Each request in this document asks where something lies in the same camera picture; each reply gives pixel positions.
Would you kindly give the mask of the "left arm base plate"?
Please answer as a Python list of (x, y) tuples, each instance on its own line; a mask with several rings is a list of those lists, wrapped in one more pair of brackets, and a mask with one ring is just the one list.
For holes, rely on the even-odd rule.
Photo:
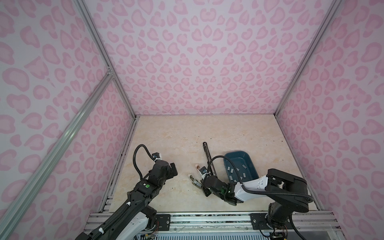
[(149, 218), (149, 230), (165, 232), (170, 230), (171, 215), (170, 214), (156, 214)]

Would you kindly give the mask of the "pink small stapler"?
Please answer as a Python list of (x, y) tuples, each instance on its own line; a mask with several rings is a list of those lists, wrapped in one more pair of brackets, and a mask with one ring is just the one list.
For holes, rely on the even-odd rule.
[(195, 165), (195, 168), (197, 170), (197, 172), (202, 176), (204, 173), (202, 172), (201, 170), (201, 167), (199, 165)]

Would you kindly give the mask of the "beige small stapler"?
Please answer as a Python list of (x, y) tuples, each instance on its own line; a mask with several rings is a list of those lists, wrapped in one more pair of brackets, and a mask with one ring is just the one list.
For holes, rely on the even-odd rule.
[(193, 175), (188, 175), (188, 177), (189, 177), (189, 179), (191, 180), (192, 184), (193, 184), (195, 187), (197, 187), (197, 188), (199, 188), (199, 189), (202, 189), (203, 184), (202, 184), (201, 181), (199, 181), (199, 180), (197, 180), (196, 178), (194, 178)]

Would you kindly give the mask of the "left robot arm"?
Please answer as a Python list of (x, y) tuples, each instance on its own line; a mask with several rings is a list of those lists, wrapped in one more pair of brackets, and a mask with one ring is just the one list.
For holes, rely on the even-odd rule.
[(176, 165), (155, 162), (149, 174), (134, 189), (127, 192), (127, 200), (105, 222), (90, 233), (81, 233), (77, 240), (132, 240), (142, 231), (157, 229), (157, 211), (149, 203), (160, 193), (166, 180), (178, 175)]

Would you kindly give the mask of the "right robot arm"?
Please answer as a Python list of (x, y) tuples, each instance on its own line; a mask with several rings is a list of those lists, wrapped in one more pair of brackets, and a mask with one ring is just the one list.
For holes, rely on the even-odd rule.
[(248, 182), (224, 183), (212, 174), (203, 174), (203, 190), (209, 191), (224, 202), (237, 206), (246, 201), (268, 197), (269, 204), (262, 224), (272, 230), (285, 228), (294, 212), (307, 213), (314, 198), (309, 195), (307, 182), (301, 177), (269, 169), (268, 174)]

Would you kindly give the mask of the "black stapler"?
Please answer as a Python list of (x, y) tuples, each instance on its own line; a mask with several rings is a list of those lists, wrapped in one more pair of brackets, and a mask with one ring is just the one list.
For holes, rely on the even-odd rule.
[(217, 172), (215, 170), (215, 167), (214, 167), (213, 164), (210, 164), (210, 161), (212, 160), (212, 157), (211, 157), (211, 154), (210, 154), (207, 142), (203, 142), (203, 149), (204, 149), (204, 152), (205, 152), (207, 160), (208, 160), (208, 167), (207, 167), (207, 169), (209, 170), (211, 175), (216, 177), (217, 176)]

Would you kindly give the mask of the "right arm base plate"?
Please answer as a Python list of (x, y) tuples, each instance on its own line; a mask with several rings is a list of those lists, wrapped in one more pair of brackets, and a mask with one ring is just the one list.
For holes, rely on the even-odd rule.
[(283, 225), (268, 222), (267, 213), (250, 214), (253, 230), (293, 230), (292, 224), (287, 220)]

